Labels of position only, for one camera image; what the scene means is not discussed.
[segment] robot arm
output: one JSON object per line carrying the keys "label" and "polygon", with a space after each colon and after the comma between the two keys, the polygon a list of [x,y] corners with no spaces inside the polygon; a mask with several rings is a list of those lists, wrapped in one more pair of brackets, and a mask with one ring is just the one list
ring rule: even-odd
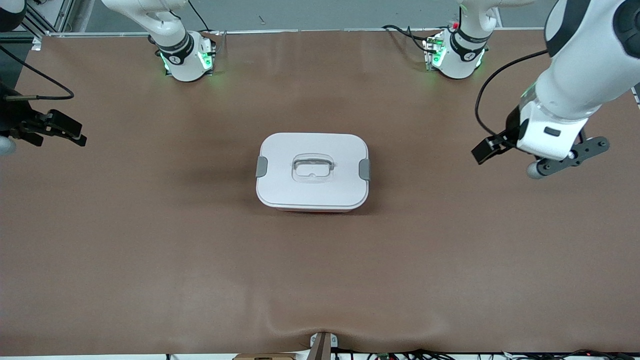
{"label": "robot arm", "polygon": [[480,65],[487,40],[497,25],[496,8],[524,6],[535,0],[457,0],[460,26],[437,34],[431,65],[453,79],[471,75]]}
{"label": "robot arm", "polygon": [[20,26],[26,13],[25,0],[0,0],[0,33]]}
{"label": "robot arm", "polygon": [[147,30],[167,71],[179,81],[194,81],[213,69],[215,49],[211,40],[196,31],[186,31],[171,12],[188,0],[102,0]]}
{"label": "robot arm", "polygon": [[606,151],[605,138],[584,139],[582,128],[640,82],[639,13],[638,0],[558,0],[545,26],[551,66],[523,94],[506,130],[474,149],[478,163],[508,150],[500,149],[506,140],[538,158],[528,173],[540,178]]}

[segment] black cable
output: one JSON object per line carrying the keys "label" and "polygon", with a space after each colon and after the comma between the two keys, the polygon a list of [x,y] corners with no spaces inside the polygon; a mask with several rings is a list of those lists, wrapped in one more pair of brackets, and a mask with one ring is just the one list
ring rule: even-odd
{"label": "black cable", "polygon": [[2,52],[7,54],[10,58],[12,58],[15,61],[19,62],[25,68],[35,72],[36,74],[42,76],[43,78],[49,80],[50,82],[54,83],[55,85],[60,87],[62,90],[66,91],[68,93],[68,95],[65,95],[65,96],[41,96],[41,95],[36,95],[35,96],[36,100],[69,100],[69,99],[73,99],[74,96],[76,96],[74,94],[74,92],[69,90],[69,88],[67,88],[65,85],[62,85],[61,83],[59,83],[56,80],[54,80],[51,77],[49,77],[47,74],[41,72],[40,70],[38,70],[38,69],[34,68],[33,66],[27,64],[26,62],[22,61],[16,55],[12,54],[9,50],[5,49],[4,46],[0,45],[0,50],[2,50]]}
{"label": "black cable", "polygon": [[211,29],[209,29],[209,25],[207,25],[207,23],[204,21],[202,16],[200,16],[200,13],[198,12],[198,10],[196,10],[195,6],[193,6],[193,4],[191,4],[191,0],[189,0],[189,6],[193,9],[193,12],[195,12],[196,15],[198,15],[198,17],[200,18],[200,21],[202,21],[202,24],[205,27],[205,29],[202,30],[202,31],[212,31]]}
{"label": "black cable", "polygon": [[179,17],[178,15],[176,15],[173,10],[169,10],[169,13],[173,16],[175,16],[176,18],[178,18],[178,20],[182,20],[182,17]]}
{"label": "black cable", "polygon": [[455,360],[449,354],[446,354],[444,352],[437,352],[437,351],[424,350],[424,349],[416,350],[414,352],[417,354],[420,354],[422,358],[424,358],[425,355],[428,355],[430,359],[434,359],[434,360]]}
{"label": "black cable", "polygon": [[542,355],[536,355],[536,354],[523,354],[524,356],[519,356],[519,357],[514,357],[513,360],[565,360],[567,357],[570,356],[577,356],[577,355],[589,355],[589,356],[597,356],[597,357],[606,357],[609,360],[617,360],[618,357],[610,355],[606,352],[599,352],[599,351],[595,351],[595,350],[590,350],[590,349],[580,349],[580,350],[576,350],[570,354],[566,354],[566,355],[562,355],[562,356],[553,356],[551,354],[542,354]]}
{"label": "black cable", "polygon": [[[506,65],[503,65],[501,68],[499,68],[498,70],[496,70],[493,74],[491,74],[491,76],[489,76],[489,78],[484,82],[484,84],[482,85],[482,87],[480,88],[480,91],[478,92],[478,96],[476,99],[476,107],[475,107],[475,113],[476,113],[476,121],[478,122],[478,124],[480,125],[481,128],[483,128],[487,133],[493,135],[493,136],[498,136],[498,134],[491,130],[483,121],[482,119],[480,119],[480,113],[479,113],[479,109],[480,109],[480,101],[482,100],[482,95],[484,94],[484,90],[486,89],[487,85],[489,85],[489,83],[491,82],[491,80],[493,80],[496,76],[498,76],[498,74],[500,74],[502,71],[504,71],[507,68],[510,68],[514,65],[516,65],[517,63],[523,62],[525,60],[529,60],[532,58],[535,58],[537,56],[540,55],[544,55],[547,54],[548,50],[542,50],[542,51],[538,51],[537,53],[533,53],[533,54],[529,54],[527,56],[523,56],[519,59],[515,59],[509,63],[507,63]],[[505,140],[505,139],[499,139],[501,140],[501,142],[504,145],[507,145],[508,147],[513,147],[516,148],[517,147],[512,144],[511,142]]]}
{"label": "black cable", "polygon": [[409,32],[409,36],[411,37],[411,39],[413,40],[413,43],[418,47],[418,49],[424,51],[425,53],[429,53],[429,54],[435,54],[436,51],[435,50],[427,50],[425,48],[423,48],[420,44],[418,44],[418,41],[416,40],[417,38],[415,37],[415,35],[411,32],[411,26],[407,26],[406,27],[407,32]]}
{"label": "black cable", "polygon": [[331,353],[338,353],[338,354],[347,354],[347,353],[352,353],[352,354],[368,354],[368,352],[360,352],[360,351],[355,351],[355,350],[350,350],[350,349],[345,349],[345,348],[339,348],[339,347],[332,347],[331,348]]}
{"label": "black cable", "polygon": [[[403,30],[403,29],[401,29],[401,28],[398,28],[398,27],[397,27],[397,26],[395,26],[395,25],[384,25],[382,28],[383,28],[383,29],[387,29],[387,30],[389,30],[389,29],[394,29],[394,30],[396,30],[397,32],[399,32],[400,34],[402,34],[402,35],[404,35],[404,36],[406,36],[406,37],[412,37],[412,36],[411,36],[411,35],[409,35],[409,33],[407,33],[405,30]],[[420,41],[427,40],[427,38],[426,38],[426,37],[416,37],[416,36],[414,36],[414,37],[415,37],[417,40],[420,40]]]}

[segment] brown table mat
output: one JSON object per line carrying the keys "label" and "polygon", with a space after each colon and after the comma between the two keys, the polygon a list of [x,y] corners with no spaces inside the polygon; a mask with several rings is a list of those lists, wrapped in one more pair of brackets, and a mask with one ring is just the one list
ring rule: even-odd
{"label": "brown table mat", "polygon": [[[55,107],[85,148],[20,143],[0,160],[0,354],[277,352],[341,347],[638,351],[640,114],[587,126],[611,150],[542,181],[512,151],[479,167],[481,83],[544,48],[498,31],[466,80],[426,72],[384,32],[230,35],[216,74],[163,75],[145,38],[46,38],[28,62],[76,92]],[[500,131],[548,65],[505,71],[481,109]],[[58,94],[25,70],[19,91]],[[255,195],[263,139],[353,133],[372,161],[345,215]]]}

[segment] gray latch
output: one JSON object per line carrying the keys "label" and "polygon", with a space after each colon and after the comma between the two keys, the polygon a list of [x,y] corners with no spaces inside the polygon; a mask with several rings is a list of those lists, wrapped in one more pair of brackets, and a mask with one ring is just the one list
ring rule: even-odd
{"label": "gray latch", "polygon": [[258,156],[258,166],[255,168],[255,177],[263,177],[267,174],[269,161],[264,156]]}
{"label": "gray latch", "polygon": [[369,159],[360,160],[360,164],[358,164],[358,174],[360,178],[365,181],[371,180],[371,163]]}

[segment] green led light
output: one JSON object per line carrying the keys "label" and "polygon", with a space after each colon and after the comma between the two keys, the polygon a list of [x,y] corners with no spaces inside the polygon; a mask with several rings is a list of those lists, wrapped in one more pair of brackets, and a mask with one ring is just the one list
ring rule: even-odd
{"label": "green led light", "polygon": [[447,54],[447,48],[445,46],[442,46],[440,50],[438,50],[438,52],[433,55],[433,66],[442,65],[442,59],[444,59],[444,56],[446,54]]}
{"label": "green led light", "polygon": [[533,84],[529,85],[529,87],[526,90],[524,90],[524,92],[522,93],[522,96],[520,96],[520,97],[524,97],[525,95],[527,95],[527,92],[529,92],[534,86],[536,86],[535,82]]}
{"label": "green led light", "polygon": [[211,63],[212,63],[211,56],[207,55],[206,53],[199,53],[199,55],[200,55],[200,61],[202,62],[202,66],[205,69],[211,68]]}
{"label": "green led light", "polygon": [[160,53],[160,59],[162,59],[162,62],[164,63],[164,68],[170,72],[171,70],[169,69],[169,64],[166,63],[166,59],[164,58],[164,55],[162,55],[162,53]]}
{"label": "green led light", "polygon": [[478,67],[478,66],[480,66],[480,64],[482,64],[482,56],[483,55],[484,55],[484,50],[482,50],[480,55],[478,55],[478,62],[476,63],[476,67]]}

